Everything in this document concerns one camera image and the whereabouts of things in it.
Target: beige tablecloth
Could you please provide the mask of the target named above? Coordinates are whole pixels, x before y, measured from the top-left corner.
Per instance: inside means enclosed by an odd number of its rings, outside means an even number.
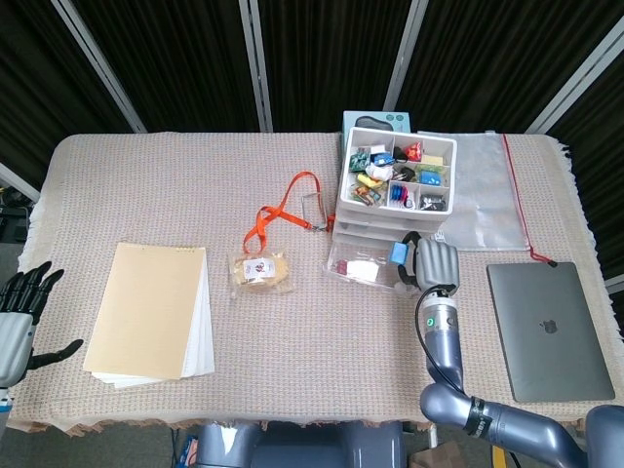
[[[576,263],[613,380],[624,403],[618,338],[591,237],[558,144],[510,136],[528,231],[539,252]],[[106,420],[219,421],[403,419],[424,422],[418,395],[430,382],[413,329],[413,302],[327,277],[331,238],[278,220],[272,247],[285,249],[295,291],[229,296],[226,255],[237,252],[257,209],[278,204],[301,170],[316,173],[328,207],[338,180],[338,135],[155,134],[73,136],[55,151],[20,258],[50,259],[65,276],[35,339],[38,353],[89,342],[119,241],[206,246],[216,372],[114,390],[82,371],[87,346],[31,372],[14,389],[11,425],[53,424],[80,432]],[[298,194],[312,191],[300,187]],[[296,194],[289,210],[300,213]],[[527,253],[461,253],[459,306],[468,394],[516,405],[488,289],[486,265],[530,261]],[[599,402],[522,405],[560,421]]]

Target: floor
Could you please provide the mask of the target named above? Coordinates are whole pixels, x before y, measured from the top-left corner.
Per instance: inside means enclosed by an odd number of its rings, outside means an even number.
[[[0,244],[0,285],[17,271],[20,253],[20,245]],[[197,428],[190,428],[189,433],[197,433]],[[405,437],[409,453],[428,447],[426,433],[406,434]],[[459,443],[465,468],[489,466],[486,442],[472,439],[459,430],[444,428],[439,430],[439,439],[441,443],[451,440]],[[84,437],[68,437],[55,428],[35,434],[7,429],[0,441],[0,468],[166,468],[170,466],[171,456],[171,432],[165,426],[115,424],[106,426],[101,433]],[[519,458],[523,468],[545,466],[521,455]]]

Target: orange lanyard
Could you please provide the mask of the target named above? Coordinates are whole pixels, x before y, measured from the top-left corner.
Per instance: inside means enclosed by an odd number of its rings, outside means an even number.
[[[318,193],[321,193],[321,182],[317,179],[314,173],[311,173],[309,171],[302,171],[299,174],[297,174],[292,179],[291,184],[289,185],[289,188],[286,191],[286,195],[284,195],[284,198],[282,199],[282,203],[280,203],[278,207],[262,207],[257,212],[257,215],[255,216],[255,227],[250,232],[247,233],[247,236],[245,236],[245,240],[243,241],[243,251],[245,251],[245,254],[250,253],[249,249],[247,248],[247,243],[253,236],[257,236],[257,238],[260,241],[260,251],[258,253],[260,254],[264,249],[266,249],[266,226],[269,222],[271,222],[273,219],[277,217],[280,217],[282,219],[285,219],[286,221],[297,224],[301,226],[303,229],[312,230],[312,231],[321,230],[318,226],[314,226],[312,223],[306,221],[305,219],[301,219],[300,217],[295,216],[294,214],[290,214],[284,211],[286,202],[288,202],[289,195],[291,194],[291,189],[293,188],[293,186],[298,180],[307,176],[311,176],[314,178],[314,181],[316,183],[316,191]],[[321,212],[324,212],[323,206],[321,205],[320,197],[319,197],[319,208],[321,209]]]

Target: laptop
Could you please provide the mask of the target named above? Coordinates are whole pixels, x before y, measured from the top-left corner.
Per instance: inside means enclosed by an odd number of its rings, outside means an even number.
[[[489,265],[514,400],[611,400],[613,386],[574,263]]]

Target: yellow notepad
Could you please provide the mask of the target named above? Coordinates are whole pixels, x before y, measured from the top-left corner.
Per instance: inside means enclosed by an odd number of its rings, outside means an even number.
[[[84,370],[116,387],[214,371],[206,250],[118,244]]]

